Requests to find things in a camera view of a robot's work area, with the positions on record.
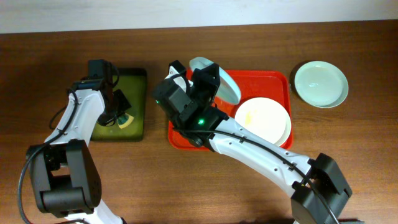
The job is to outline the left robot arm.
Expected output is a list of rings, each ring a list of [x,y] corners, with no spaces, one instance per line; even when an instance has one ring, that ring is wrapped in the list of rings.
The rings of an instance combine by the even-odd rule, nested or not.
[[[124,223],[101,198],[101,179],[88,145],[95,126],[124,129],[134,118],[131,105],[115,87],[118,69],[106,60],[90,60],[89,74],[68,90],[53,133],[30,146],[23,172],[30,173],[35,202],[42,213],[67,223]]]

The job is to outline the mint green plate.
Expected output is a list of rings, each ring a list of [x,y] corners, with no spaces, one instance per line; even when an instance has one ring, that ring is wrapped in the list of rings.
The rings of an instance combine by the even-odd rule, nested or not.
[[[336,107],[345,101],[349,92],[344,73],[324,61],[311,61],[299,67],[294,87],[304,102],[317,108]]]

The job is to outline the light blue plate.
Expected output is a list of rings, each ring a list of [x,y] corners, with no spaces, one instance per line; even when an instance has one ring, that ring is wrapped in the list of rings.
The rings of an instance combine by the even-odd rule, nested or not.
[[[213,61],[205,57],[195,57],[189,62],[190,69],[203,69],[214,64]],[[219,67],[220,86],[216,92],[216,97],[231,104],[238,105],[241,101],[241,90],[231,76]]]

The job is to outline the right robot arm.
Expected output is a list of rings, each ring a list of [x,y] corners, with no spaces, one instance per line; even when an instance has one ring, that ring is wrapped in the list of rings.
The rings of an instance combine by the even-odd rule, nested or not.
[[[192,146],[232,157],[267,177],[289,197],[296,223],[338,223],[352,190],[334,159],[289,152],[256,136],[213,104],[237,104],[241,92],[218,64],[193,70],[175,60],[152,92],[176,132]]]

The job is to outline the green and yellow sponge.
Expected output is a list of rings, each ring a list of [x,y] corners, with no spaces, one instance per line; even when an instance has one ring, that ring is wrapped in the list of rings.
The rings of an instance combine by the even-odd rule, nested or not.
[[[120,129],[124,129],[128,127],[133,121],[134,117],[129,115],[128,113],[124,113],[117,118],[117,124]]]

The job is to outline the cream white plate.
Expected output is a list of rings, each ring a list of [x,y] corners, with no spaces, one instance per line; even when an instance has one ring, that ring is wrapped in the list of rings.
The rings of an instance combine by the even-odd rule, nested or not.
[[[277,146],[288,140],[292,130],[287,110],[270,98],[257,97],[245,101],[234,119],[248,131]]]

